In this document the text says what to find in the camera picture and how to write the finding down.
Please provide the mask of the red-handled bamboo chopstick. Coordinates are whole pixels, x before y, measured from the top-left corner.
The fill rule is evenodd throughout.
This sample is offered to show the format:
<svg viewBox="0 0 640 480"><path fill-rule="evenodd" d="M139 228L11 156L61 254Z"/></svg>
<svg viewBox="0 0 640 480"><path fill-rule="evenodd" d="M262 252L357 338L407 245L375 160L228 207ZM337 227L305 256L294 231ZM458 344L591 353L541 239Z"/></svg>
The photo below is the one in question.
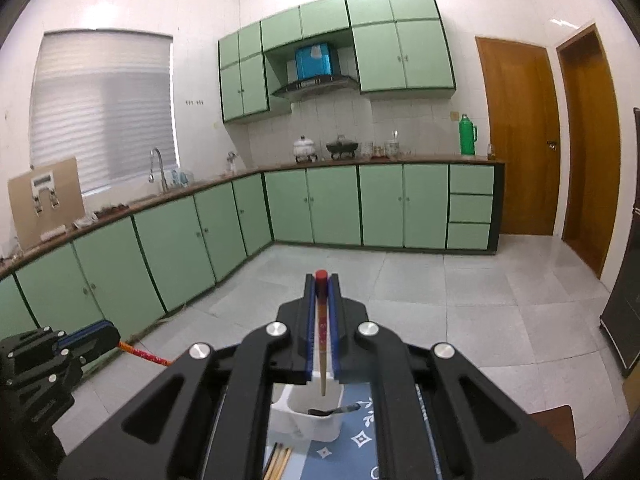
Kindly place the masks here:
<svg viewBox="0 0 640 480"><path fill-rule="evenodd" d="M131 354L132 356L136 356L137 358L144 359L145 361L149 361L161 366L168 367L172 364L171 360L166 360L160 358L159 356L154 356L154 354L150 352L134 348L133 346L130 346L130 344L126 344L126 342L123 341L119 341L117 348L119 348L119 350L122 350L122 352L126 352L128 354Z"/></svg>
<svg viewBox="0 0 640 480"><path fill-rule="evenodd" d="M317 310L318 310L318 353L320 365L320 393L326 395L326 372L328 371L328 359L326 358L326 346L328 345L328 279L326 270L318 270L314 274L316 279Z"/></svg>
<svg viewBox="0 0 640 480"><path fill-rule="evenodd" d="M283 444L278 442L271 450L271 453L268 458L267 465L265 466L264 474L262 475L262 480L270 480L273 471L275 471L278 466L278 460L280 460L280 455L283 451Z"/></svg>

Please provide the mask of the black spoon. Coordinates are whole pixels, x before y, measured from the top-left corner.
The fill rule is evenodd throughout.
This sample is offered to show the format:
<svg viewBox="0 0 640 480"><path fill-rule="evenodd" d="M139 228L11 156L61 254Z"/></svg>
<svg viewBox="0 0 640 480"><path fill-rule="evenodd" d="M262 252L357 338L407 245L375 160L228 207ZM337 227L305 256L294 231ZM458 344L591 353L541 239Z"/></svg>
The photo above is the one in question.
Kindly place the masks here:
<svg viewBox="0 0 640 480"><path fill-rule="evenodd" d="M338 406L337 408L331 408L330 410L318 410L318 408L308 408L307 415L314 417L331 417L334 415L341 415L352 413L360 410L361 405L359 403L347 404Z"/></svg>

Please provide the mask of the plain bamboo chopstick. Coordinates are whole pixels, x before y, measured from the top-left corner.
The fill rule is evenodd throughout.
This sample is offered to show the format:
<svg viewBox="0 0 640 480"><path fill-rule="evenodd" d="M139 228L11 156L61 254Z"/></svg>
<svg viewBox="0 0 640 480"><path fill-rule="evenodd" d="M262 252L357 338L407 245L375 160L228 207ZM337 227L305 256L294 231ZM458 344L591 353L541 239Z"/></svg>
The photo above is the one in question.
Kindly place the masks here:
<svg viewBox="0 0 640 480"><path fill-rule="evenodd" d="M285 471L286 465L291 458L292 448L281 448L273 470L271 471L271 480L281 480Z"/></svg>

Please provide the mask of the chrome kitchen faucet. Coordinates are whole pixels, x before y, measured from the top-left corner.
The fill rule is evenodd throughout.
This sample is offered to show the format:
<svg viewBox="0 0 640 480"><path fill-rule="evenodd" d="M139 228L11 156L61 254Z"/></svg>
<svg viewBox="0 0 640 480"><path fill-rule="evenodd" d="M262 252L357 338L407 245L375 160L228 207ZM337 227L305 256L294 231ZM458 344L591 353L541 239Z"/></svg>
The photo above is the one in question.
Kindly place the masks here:
<svg viewBox="0 0 640 480"><path fill-rule="evenodd" d="M148 181L154 183L156 176L160 176L160 192L166 193L169 190L169 186L165 176L163 156L158 148L151 148Z"/></svg>

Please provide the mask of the white two-compartment utensil holder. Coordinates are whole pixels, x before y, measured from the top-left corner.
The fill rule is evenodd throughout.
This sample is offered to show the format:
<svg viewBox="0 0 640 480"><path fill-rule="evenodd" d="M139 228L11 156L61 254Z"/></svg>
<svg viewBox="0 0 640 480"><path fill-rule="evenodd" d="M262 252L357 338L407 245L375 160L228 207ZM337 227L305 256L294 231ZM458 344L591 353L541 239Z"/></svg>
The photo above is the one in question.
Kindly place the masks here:
<svg viewBox="0 0 640 480"><path fill-rule="evenodd" d="M269 430L288 434L299 440L333 442L340 436L341 415L316 416L309 410L329 411L343 402L345 387L333 379L326 380L326 394L321 394L320 374L314 372L305 385L274 384L271 395Z"/></svg>

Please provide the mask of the dark blue placemat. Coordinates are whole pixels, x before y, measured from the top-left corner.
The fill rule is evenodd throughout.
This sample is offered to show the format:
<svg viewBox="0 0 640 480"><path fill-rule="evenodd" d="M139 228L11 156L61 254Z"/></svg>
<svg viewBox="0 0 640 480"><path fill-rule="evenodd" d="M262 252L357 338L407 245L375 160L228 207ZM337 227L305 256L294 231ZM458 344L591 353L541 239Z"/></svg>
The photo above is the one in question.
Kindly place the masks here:
<svg viewBox="0 0 640 480"><path fill-rule="evenodd" d="M300 478L384 479L378 466L374 402L369 384L350 384L344 388L343 401L360 409L337 416L340 434L333 442L312 441Z"/></svg>

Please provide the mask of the brown wooden stool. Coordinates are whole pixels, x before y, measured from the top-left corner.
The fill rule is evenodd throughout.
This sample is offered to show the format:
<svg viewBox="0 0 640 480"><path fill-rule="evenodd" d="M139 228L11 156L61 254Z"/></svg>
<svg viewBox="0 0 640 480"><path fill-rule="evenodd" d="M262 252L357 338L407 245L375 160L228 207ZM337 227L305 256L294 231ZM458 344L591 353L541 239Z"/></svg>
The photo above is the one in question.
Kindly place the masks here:
<svg viewBox="0 0 640 480"><path fill-rule="evenodd" d="M574 457L577 456L577 439L572 408L565 404L530 414L530 417Z"/></svg>

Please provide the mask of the cardboard board with clips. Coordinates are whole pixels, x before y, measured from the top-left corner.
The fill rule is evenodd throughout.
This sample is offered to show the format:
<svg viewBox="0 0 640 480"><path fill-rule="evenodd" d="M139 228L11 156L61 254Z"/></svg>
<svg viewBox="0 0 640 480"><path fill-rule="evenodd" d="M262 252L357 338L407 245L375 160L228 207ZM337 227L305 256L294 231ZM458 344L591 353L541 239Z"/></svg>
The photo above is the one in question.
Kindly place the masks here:
<svg viewBox="0 0 640 480"><path fill-rule="evenodd" d="M8 191L22 249L40 245L47 233L72 228L86 215L75 157L36 167L9 180Z"/></svg>

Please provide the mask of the white window blind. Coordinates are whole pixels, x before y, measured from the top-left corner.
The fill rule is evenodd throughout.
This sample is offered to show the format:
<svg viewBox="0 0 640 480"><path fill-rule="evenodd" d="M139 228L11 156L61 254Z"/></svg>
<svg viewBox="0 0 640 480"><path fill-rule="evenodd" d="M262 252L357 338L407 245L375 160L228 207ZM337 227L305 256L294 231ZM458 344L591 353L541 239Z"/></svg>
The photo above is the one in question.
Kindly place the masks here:
<svg viewBox="0 0 640 480"><path fill-rule="evenodd" d="M179 165L172 39L123 30L48 32L29 107L32 166L76 159L82 192L145 176L152 151Z"/></svg>

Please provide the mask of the black wok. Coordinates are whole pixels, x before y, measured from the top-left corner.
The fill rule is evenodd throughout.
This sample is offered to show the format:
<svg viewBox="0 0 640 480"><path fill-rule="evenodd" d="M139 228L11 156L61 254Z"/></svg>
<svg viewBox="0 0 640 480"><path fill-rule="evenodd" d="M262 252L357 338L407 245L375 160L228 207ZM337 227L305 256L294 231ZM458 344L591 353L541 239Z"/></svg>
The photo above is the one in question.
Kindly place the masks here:
<svg viewBox="0 0 640 480"><path fill-rule="evenodd" d="M353 159L356 157L356 151L359 148L359 143L353 140L348 140L341 134L335 141L326 144L332 160L341 159Z"/></svg>

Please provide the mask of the left wooden door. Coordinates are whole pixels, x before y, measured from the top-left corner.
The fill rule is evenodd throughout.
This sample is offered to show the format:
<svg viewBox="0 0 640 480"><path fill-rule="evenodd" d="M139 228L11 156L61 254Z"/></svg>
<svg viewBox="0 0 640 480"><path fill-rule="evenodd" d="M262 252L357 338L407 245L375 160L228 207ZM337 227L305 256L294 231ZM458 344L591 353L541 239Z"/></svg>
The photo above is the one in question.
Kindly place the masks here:
<svg viewBox="0 0 640 480"><path fill-rule="evenodd" d="M547 50L478 37L490 144L504 162L501 232L550 235L560 187L560 121Z"/></svg>

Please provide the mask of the wooden door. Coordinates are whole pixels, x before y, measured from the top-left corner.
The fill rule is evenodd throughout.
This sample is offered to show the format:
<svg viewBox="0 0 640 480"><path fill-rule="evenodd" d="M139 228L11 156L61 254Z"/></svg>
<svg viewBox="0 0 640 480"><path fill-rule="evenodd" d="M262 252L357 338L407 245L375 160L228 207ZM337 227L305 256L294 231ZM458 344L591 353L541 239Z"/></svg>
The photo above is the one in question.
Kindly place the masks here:
<svg viewBox="0 0 640 480"><path fill-rule="evenodd" d="M558 47L566 97L570 166L562 240L602 274L620 192L620 118L597 27Z"/></svg>
<svg viewBox="0 0 640 480"><path fill-rule="evenodd" d="M501 232L550 235L560 187L560 121L547 50L478 37L490 144L504 162Z"/></svg>

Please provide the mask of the right wooden door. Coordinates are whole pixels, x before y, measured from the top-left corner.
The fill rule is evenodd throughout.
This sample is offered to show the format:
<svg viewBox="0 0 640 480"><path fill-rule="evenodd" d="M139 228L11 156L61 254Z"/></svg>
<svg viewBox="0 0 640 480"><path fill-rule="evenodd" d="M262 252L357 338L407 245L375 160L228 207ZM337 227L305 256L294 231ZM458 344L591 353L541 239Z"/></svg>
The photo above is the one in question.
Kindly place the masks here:
<svg viewBox="0 0 640 480"><path fill-rule="evenodd" d="M562 240L602 274L620 192L620 118L597 27L558 47L566 97L570 166Z"/></svg>

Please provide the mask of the black range hood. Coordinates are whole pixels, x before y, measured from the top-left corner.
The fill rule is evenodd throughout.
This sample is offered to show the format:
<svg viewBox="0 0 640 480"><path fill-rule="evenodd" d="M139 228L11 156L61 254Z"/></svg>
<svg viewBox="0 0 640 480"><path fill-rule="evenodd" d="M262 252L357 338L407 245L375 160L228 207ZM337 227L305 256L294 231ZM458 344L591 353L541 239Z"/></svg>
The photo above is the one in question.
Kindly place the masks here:
<svg viewBox="0 0 640 480"><path fill-rule="evenodd" d="M351 76L320 75L290 82L272 95L290 102L300 102L343 89L359 90L360 85Z"/></svg>

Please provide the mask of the blue box above hood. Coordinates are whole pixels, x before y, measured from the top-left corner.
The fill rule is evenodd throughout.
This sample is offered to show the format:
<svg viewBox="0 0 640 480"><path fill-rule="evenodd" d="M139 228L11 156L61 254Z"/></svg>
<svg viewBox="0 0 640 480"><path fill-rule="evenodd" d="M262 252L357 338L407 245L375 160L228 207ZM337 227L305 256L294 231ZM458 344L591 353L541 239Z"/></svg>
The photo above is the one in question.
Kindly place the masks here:
<svg viewBox="0 0 640 480"><path fill-rule="evenodd" d="M332 75L332 47L326 42L301 47L295 51L296 75L299 80Z"/></svg>

